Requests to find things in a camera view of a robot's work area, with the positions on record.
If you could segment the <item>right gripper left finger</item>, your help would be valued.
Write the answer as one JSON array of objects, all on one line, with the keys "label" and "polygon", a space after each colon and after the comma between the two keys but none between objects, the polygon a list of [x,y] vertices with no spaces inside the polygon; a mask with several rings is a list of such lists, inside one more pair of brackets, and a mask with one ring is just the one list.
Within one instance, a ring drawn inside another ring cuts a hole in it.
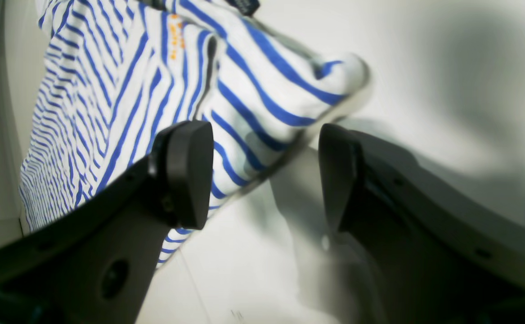
[{"label": "right gripper left finger", "polygon": [[206,223],[213,130],[184,121],[69,215],[0,249],[0,324],[133,324],[171,229]]}]

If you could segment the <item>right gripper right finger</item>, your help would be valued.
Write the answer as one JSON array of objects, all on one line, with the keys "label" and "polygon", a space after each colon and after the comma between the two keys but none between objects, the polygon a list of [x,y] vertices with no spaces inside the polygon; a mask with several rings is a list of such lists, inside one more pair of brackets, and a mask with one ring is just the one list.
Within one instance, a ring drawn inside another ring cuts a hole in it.
[{"label": "right gripper right finger", "polygon": [[525,226],[464,197],[401,146],[319,135],[329,227],[367,257],[388,324],[525,324]]}]

